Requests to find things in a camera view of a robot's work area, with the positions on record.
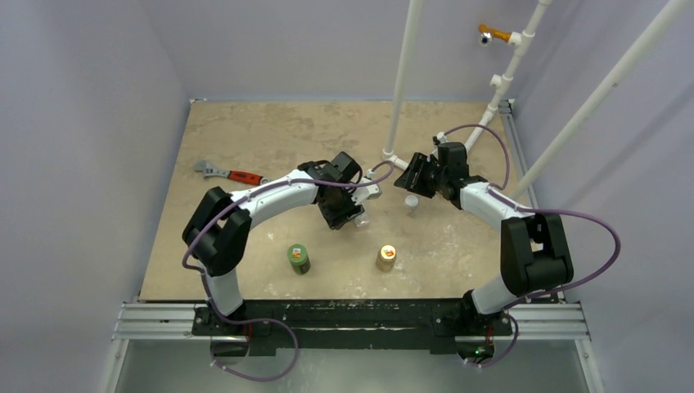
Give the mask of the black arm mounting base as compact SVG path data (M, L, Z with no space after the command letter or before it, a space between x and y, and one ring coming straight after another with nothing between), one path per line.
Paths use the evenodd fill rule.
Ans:
M194 309L192 335L247 338L253 356L280 348L426 350L489 359L495 337L509 338L508 317L477 314L462 298L247 300L226 318Z

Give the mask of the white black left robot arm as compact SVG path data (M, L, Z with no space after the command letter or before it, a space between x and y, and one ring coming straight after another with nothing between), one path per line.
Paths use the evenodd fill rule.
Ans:
M220 187L206 192L183 230L190 256L201 266L207 296L216 310L212 324L225 335L241 330L243 297L236 268L243 259L250 231L288 210L316 205L331 230L342 228L364 212L346 186L362 170L340 152L330 161L303 163L288 175L244 192Z

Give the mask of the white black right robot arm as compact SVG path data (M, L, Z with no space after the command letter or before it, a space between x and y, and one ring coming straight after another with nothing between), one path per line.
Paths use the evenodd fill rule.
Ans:
M414 154L394 185L427 198L440 194L457 209L498 231L500 272L464 295L459 321L466 331L481 332L490 325L492 314L513 301L573 280L574 267L561 217L533 213L495 192L485 178L471 175L462 143L441 143L436 155Z

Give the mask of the white capped dark pill bottle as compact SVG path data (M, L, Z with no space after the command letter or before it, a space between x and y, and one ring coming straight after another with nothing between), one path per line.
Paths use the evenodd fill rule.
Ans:
M404 204L407 206L406 215L412 216L419 206L419 198L415 195L407 195L404 198Z

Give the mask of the clear plastic pill organizer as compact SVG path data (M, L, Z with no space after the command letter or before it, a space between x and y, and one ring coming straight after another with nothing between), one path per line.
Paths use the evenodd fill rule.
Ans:
M370 224L370 218L366 212L354 218L354 224L357 228L366 228Z

